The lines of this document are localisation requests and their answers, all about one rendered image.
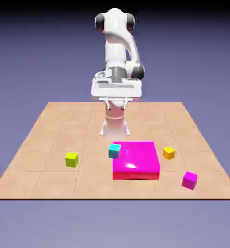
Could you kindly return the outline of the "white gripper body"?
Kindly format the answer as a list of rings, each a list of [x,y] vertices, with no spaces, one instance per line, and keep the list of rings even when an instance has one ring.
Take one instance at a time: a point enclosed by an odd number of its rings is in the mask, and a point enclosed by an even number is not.
[[[122,78],[121,82],[112,82],[110,77],[93,77],[91,95],[94,99],[140,98],[142,96],[142,81]]]

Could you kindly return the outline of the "small cyan cube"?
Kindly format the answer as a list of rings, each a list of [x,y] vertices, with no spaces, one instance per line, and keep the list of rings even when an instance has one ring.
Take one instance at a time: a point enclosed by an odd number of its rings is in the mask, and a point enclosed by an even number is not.
[[[120,148],[121,148],[120,144],[111,144],[109,147],[109,150],[108,150],[108,157],[109,158],[118,158]]]

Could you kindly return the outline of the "small orange cube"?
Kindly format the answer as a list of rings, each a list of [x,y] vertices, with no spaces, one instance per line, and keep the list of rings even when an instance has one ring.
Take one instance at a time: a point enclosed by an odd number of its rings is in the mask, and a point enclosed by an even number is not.
[[[172,147],[165,147],[163,148],[163,157],[170,160],[175,157],[176,150]]]

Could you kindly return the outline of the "small yellow-green cube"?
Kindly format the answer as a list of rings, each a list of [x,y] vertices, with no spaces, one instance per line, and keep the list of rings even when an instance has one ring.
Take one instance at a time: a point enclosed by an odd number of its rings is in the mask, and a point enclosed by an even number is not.
[[[65,155],[65,165],[66,167],[76,167],[79,162],[78,153],[68,152]]]

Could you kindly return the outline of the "small magenta cube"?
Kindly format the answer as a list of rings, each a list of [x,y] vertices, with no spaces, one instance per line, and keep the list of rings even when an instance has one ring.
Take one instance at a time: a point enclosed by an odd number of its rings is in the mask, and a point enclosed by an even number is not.
[[[194,190],[197,184],[197,179],[198,179],[197,174],[187,171],[182,179],[182,186],[187,189]]]

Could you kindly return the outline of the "large magenta box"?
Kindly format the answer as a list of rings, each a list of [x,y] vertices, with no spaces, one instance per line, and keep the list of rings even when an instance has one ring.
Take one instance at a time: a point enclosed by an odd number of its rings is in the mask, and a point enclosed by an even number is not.
[[[118,158],[112,158],[113,180],[158,180],[160,163],[154,142],[113,142],[120,144]]]

